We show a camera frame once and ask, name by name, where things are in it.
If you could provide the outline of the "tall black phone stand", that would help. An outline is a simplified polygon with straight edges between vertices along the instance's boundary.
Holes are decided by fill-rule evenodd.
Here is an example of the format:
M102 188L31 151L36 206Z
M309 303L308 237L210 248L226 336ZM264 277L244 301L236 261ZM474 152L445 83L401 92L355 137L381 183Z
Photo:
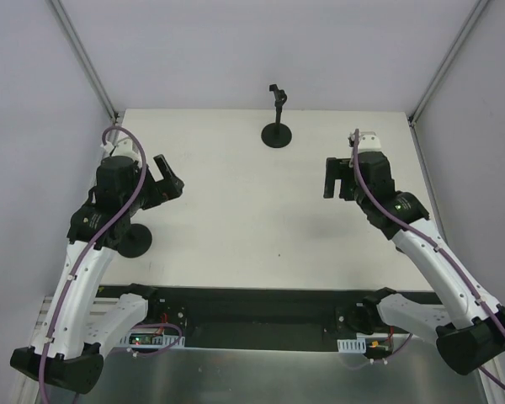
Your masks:
M274 94L275 121L263 128L261 139L270 148L284 148L292 140L290 128L281 122L283 106L288 97L285 91L279 88L277 84L270 84L268 90Z

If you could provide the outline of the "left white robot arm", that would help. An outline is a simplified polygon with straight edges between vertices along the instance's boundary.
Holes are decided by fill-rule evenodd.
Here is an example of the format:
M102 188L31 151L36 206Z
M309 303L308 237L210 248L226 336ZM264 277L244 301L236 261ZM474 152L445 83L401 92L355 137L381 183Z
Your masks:
M41 385L87 394L95 387L104 360L137 324L162 328L165 316L151 286L131 284L113 308L89 324L100 282L115 255L138 258L148 251L152 234L132 216L176 199L183 181L163 155L153 158L162 179L155 180L140 158L106 157L95 184L72 215L66 260L45 320L35 340L16 348L11 366Z

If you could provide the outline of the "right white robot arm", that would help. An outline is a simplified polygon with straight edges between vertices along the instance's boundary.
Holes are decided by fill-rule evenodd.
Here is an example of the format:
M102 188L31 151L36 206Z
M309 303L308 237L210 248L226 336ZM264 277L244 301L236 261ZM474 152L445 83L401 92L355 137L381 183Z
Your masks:
M326 160L324 198L354 201L368 222L408 257L433 288L442 308L382 288L346 311L354 332L398 327L436 346L456 373L467 375L505 352L505 305L489 294L454 256L418 198L396 190L380 151Z

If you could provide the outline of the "short black phone stand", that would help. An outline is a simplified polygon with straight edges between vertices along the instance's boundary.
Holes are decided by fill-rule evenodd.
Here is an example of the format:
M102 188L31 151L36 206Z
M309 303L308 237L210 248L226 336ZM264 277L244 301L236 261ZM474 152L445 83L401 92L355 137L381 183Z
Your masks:
M142 224L132 224L117 247L117 252L125 258L138 258L151 247L152 234Z

